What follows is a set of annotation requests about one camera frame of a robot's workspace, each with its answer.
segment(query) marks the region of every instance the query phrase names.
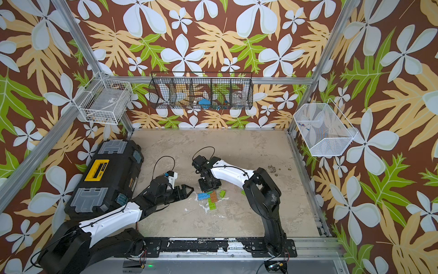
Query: toolbox lid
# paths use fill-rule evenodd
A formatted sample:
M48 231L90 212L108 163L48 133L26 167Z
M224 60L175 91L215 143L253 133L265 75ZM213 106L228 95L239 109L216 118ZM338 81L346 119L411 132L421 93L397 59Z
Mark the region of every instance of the toolbox lid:
M93 206L101 206L108 188L79 188L70 206L77 213L93 212Z
M128 142L123 140L109 140L102 144L97 154L123 154L126 144L128 144Z

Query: concrete floor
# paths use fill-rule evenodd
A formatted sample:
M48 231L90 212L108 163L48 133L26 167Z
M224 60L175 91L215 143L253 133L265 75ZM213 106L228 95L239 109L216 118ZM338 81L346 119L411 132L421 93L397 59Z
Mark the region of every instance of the concrete floor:
M299 179L292 152L284 131L231 130L136 130L132 140L142 148L142 165L134 197L151 181L155 162L164 155L175 158L178 173L175 185L194 187L188 199L172 203L168 208L152 214L138 223L145 237L262 237L264 228L259 217L249 206L241 188L222 181L226 191L219 198L216 210L208 209L207 200L198 201L198 179L191 166L193 154L204 146L214 146L215 156L229 164L269 172L282 192L280 218L288 237L318 237L314 215ZM212 149L203 149L207 159ZM154 177L173 166L170 158L163 158L155 168Z

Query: yellow latch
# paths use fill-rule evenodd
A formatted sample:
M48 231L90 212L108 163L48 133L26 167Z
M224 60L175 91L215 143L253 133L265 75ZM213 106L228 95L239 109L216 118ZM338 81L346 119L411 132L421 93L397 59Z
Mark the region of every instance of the yellow latch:
M110 161L108 159L95 160L93 166L87 174L87 177L85 177L85 181L100 181L109 162Z

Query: wire basket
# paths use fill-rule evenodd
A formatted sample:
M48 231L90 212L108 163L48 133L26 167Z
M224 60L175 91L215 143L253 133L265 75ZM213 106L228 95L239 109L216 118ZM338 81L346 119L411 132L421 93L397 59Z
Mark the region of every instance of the wire basket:
M348 121L335 107L337 113ZM354 131L349 131L328 103L304 104L293 118L312 156L341 156L358 133L350 121L348 123Z
M127 104L131 101L132 87L129 82L102 78L100 74L88 85L88 95L76 104L87 122L118 125Z
M152 77L149 100L155 109L250 109L251 77Z

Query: black wire basket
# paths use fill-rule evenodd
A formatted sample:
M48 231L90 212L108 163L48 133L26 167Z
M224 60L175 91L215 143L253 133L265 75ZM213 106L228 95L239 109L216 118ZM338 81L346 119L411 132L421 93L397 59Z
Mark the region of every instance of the black wire basket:
M205 77L152 76L149 83L151 106L155 109L251 109L251 73L245 73L244 77L209 77L206 72L203 75Z

